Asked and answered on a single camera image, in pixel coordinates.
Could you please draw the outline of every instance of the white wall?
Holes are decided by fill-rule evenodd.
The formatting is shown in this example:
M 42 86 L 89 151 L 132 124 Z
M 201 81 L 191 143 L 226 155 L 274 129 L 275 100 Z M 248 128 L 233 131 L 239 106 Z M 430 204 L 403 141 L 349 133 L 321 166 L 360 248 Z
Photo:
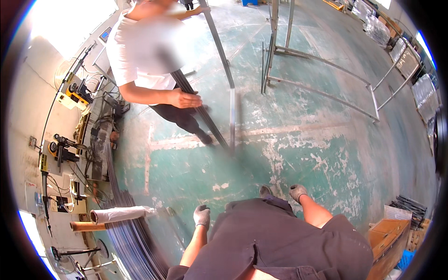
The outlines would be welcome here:
M 125 0 L 118 0 L 118 7 L 120 10 L 116 11 L 110 19 L 102 24 L 81 47 L 83 49 L 85 46 L 92 44 L 94 40 L 98 43 L 86 59 L 85 65 L 89 71 L 96 70 L 91 64 L 102 48 L 97 37 L 106 27 L 112 27 L 115 24 L 123 7 L 126 7 Z M 27 16 L 17 34 L 29 34 L 30 27 L 30 17 Z M 17 47 L 14 41 L 11 47 Z M 41 190 L 38 149 L 29 148 L 28 141 L 30 136 L 34 136 L 37 138 L 37 145 L 40 145 L 39 141 L 42 136 L 45 119 L 56 94 L 54 74 L 63 61 L 63 57 L 42 37 L 36 37 L 30 40 L 22 48 L 23 58 L 18 62 L 20 65 L 18 65 L 18 72 L 16 73 L 15 83 L 10 95 L 7 123 L 8 160 L 16 201 L 19 209 L 36 214 L 39 233 L 46 248 L 55 246 L 56 248 L 66 249 L 86 249 L 81 233 L 73 233 L 69 226 L 70 221 L 78 220 L 77 214 L 49 211 L 53 233 L 53 238 L 51 238 L 46 231 L 43 214 L 36 213 L 33 207 L 29 207 L 29 205 L 32 205 L 32 202 L 30 203 L 31 197 L 28 197 L 29 201 L 27 205 L 26 193 L 31 195 L 34 191 L 40 192 Z M 105 70 L 109 68 L 105 52 L 98 64 Z M 75 126 L 78 124 L 79 118 L 80 112 L 77 108 L 69 110 L 62 104 L 55 102 L 48 120 L 44 139 L 52 140 L 52 136 L 55 133 L 72 139 L 72 134 Z M 65 188 L 68 186 L 67 180 L 64 183 L 62 177 L 55 178 L 59 186 L 63 186 L 64 184 Z M 36 184 L 35 190 L 27 190 L 26 182 Z M 56 195 L 57 193 L 49 190 L 49 194 Z M 87 257 L 79 255 L 76 259 L 84 264 Z
M 380 3 L 375 0 L 371 0 L 372 2 L 378 4 L 378 10 L 387 14 L 391 19 L 395 20 L 395 22 L 401 27 L 401 29 L 415 38 L 418 29 L 415 27 L 412 20 L 409 18 L 407 13 L 403 10 L 400 4 L 396 0 L 392 0 L 389 9 L 383 7 Z

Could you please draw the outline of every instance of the worn floor paint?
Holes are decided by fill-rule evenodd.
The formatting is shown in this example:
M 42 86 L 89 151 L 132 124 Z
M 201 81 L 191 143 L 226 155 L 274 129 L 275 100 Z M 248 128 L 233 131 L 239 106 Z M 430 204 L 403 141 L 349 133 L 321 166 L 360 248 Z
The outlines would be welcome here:
M 302 208 L 288 195 L 303 184 L 314 200 L 333 214 L 343 213 L 362 233 L 378 221 L 383 205 L 399 193 L 432 209 L 434 163 L 426 129 L 406 86 L 373 124 L 340 103 L 272 82 L 260 95 L 261 45 L 269 41 L 267 6 L 209 0 L 223 48 L 230 61 L 241 106 L 237 114 L 236 156 L 217 144 L 205 147 L 191 134 L 168 123 L 145 105 L 132 104 L 122 127 L 115 167 L 120 187 L 138 205 L 171 207 L 171 218 L 189 243 L 193 211 L 211 208 L 212 226 L 230 201 L 255 198 L 262 184 Z M 330 60 L 377 83 L 392 65 L 389 55 L 362 31 L 362 23 L 322 1 L 296 1 L 290 47 Z M 286 34 L 288 5 L 280 7 L 278 44 Z M 229 86 L 203 16 L 185 21 L 195 38 L 196 73 L 188 76 L 211 108 L 210 116 L 229 137 Z M 371 94 L 357 79 L 319 61 L 276 55 L 272 75 L 300 82 L 374 114 Z M 403 82 L 397 72 L 376 91 L 378 102 Z M 148 220 L 166 258 L 177 264 L 183 248 L 162 218 Z M 98 233 L 105 239 L 104 233 Z

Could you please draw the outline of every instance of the gloved hand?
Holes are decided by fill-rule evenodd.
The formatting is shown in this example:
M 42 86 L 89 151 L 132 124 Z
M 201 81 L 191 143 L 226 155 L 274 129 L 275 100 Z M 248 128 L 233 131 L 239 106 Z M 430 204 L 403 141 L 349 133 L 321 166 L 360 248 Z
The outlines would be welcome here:
M 196 227 L 201 224 L 208 230 L 210 227 L 210 208 L 205 204 L 199 205 L 196 207 L 196 210 L 194 210 L 193 219 Z

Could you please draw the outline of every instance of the white t-shirt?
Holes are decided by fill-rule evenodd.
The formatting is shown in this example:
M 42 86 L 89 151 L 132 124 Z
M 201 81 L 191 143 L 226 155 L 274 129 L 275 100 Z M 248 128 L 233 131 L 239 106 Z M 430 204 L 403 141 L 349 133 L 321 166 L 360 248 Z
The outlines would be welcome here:
M 117 86 L 134 81 L 135 85 L 140 87 L 155 90 L 172 90 L 176 85 L 176 81 L 171 74 L 149 75 L 132 62 L 131 54 L 127 52 L 129 49 L 126 48 L 126 43 L 127 41 L 129 43 L 129 40 L 132 39 L 129 38 L 129 35 L 135 34 L 130 32 L 130 29 L 137 21 L 125 17 L 129 10 L 126 9 L 121 13 L 118 22 L 111 30 L 106 44 L 106 52 Z

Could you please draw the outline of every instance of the man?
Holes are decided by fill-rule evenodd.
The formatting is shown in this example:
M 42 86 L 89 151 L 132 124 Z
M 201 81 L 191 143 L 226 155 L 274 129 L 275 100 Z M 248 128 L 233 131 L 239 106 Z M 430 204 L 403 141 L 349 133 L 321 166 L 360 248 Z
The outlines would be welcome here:
M 167 280 L 364 280 L 372 267 L 367 240 L 342 215 L 332 216 L 302 185 L 289 194 L 303 207 L 260 188 L 260 198 L 230 202 L 218 215 L 210 241 L 210 209 L 194 211 L 196 229 L 180 265 Z
M 193 118 L 195 107 L 202 105 L 199 95 L 183 92 L 169 73 L 149 74 L 136 66 L 131 59 L 130 45 L 139 34 L 133 26 L 140 20 L 159 19 L 168 16 L 173 0 L 137 0 L 132 8 L 124 10 L 109 35 L 106 51 L 116 83 L 123 98 L 128 102 L 148 104 L 162 118 L 197 137 L 206 145 L 212 139 Z M 201 7 L 182 14 L 171 14 L 179 20 L 202 13 Z

